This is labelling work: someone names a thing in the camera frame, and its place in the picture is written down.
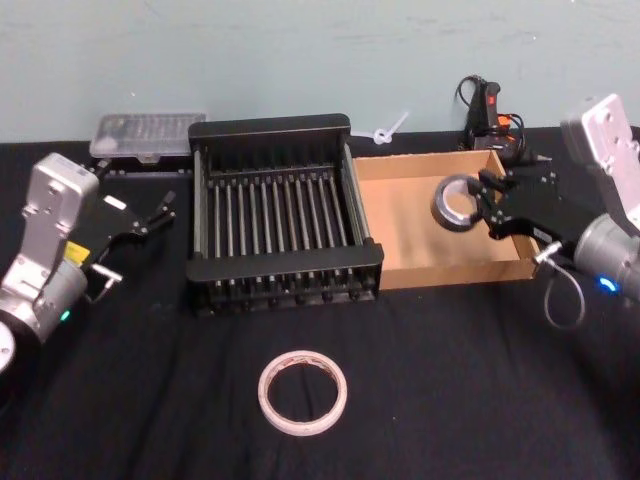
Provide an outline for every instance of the clear tape roll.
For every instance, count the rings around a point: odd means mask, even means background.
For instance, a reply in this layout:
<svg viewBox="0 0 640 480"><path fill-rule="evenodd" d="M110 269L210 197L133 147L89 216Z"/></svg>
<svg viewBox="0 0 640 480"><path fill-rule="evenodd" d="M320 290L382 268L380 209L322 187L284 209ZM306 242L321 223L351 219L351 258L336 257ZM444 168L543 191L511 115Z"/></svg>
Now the clear tape roll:
<svg viewBox="0 0 640 480"><path fill-rule="evenodd" d="M269 402L269 387L273 379L285 368L292 365L313 365L324 370L336 382L338 395L336 402L326 414L310 422L296 422L280 415ZM288 352L273 359L260 375L258 401L262 413L271 425L281 432L296 437L317 435L331 428L340 418L347 404L347 380L340 367L329 357L308 350Z"/></svg>

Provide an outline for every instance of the duct tape roll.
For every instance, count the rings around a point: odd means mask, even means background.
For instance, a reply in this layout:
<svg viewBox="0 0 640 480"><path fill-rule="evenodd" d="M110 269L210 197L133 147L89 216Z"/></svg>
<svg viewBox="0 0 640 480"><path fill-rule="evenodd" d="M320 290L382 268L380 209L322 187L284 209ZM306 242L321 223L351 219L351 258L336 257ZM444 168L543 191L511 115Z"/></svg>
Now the duct tape roll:
<svg viewBox="0 0 640 480"><path fill-rule="evenodd" d="M480 220L476 199L469 193L469 181L478 182L476 178L469 175L452 175L442 180L436 187L431 203L431 213L443 228L452 232L471 230ZM475 212L467 214L454 210L449 203L450 197L454 194L467 197L475 207Z"/></svg>
<svg viewBox="0 0 640 480"><path fill-rule="evenodd" d="M299 364L313 365L321 368L333 378L338 389L336 402L333 407L331 407L331 410L322 417L310 422L296 422L285 418L276 412L269 402L269 386L273 379L285 368ZM330 358L308 350L297 350L284 353L273 359L269 365L267 365L262 375L260 375L260 381L258 382L258 401L260 408L262 408L262 413L264 413L269 423L281 432L296 437L317 435L331 428L342 415L344 407L347 404L347 381L340 367Z"/></svg>

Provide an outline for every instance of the dish rack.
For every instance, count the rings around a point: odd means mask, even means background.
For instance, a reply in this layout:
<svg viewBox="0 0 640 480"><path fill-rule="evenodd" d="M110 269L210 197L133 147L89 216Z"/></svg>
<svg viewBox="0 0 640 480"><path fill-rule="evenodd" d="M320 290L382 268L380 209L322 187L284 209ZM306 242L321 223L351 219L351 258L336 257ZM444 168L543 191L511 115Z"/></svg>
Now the dish rack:
<svg viewBox="0 0 640 480"><path fill-rule="evenodd" d="M200 314L377 297L382 246L369 234L341 114L199 122L193 251Z"/></svg>

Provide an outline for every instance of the cardboard box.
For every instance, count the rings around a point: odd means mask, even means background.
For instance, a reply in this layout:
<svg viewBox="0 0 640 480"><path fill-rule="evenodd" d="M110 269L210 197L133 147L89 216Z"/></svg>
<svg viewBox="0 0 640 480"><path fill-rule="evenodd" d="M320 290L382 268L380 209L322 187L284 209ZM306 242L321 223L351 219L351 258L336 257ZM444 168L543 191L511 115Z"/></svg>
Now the cardboard box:
<svg viewBox="0 0 640 480"><path fill-rule="evenodd" d="M371 235L384 248L381 289L529 279L538 252L528 237L496 241L479 222L450 232L431 214L440 181L477 176L482 168L504 175L495 152L452 152L355 159Z"/></svg>

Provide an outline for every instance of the black table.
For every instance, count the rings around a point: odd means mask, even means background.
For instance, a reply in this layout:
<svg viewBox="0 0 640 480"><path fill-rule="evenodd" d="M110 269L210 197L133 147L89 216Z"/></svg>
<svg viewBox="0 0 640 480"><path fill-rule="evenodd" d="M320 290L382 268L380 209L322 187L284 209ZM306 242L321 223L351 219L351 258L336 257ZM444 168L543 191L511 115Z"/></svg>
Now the black table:
<svg viewBox="0 0 640 480"><path fill-rule="evenodd" d="M528 137L555 157L567 196L602 209L558 129ZM449 151L455 142L429 133L351 143L355 155L385 155ZM0 272L19 246L31 166L51 151L88 157L85 142L0 145ZM585 324L560 332L544 319L543 274L196 318L185 301L189 179L105 183L140 212L168 189L178 195L174 228L112 258L125 282L91 309L74 308L29 394L3 419L8 478L640 478L638 307L582 278ZM342 367L349 398L329 431L293 438L263 417L257 383L271 359L303 348ZM300 420L335 396L330 380L308 370L273 387L274 403Z"/></svg>

